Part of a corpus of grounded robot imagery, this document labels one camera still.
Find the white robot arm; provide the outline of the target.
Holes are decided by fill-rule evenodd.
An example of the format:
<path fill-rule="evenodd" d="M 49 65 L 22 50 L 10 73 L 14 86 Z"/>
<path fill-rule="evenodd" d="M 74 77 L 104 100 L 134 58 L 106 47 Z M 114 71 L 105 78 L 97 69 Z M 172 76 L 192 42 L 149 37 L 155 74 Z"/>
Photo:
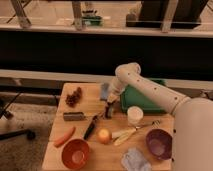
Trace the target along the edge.
<path fill-rule="evenodd" d="M 138 63 L 115 69 L 109 92 L 131 85 L 174 117 L 171 171 L 213 171 L 213 101 L 190 98 L 140 75 Z"/>

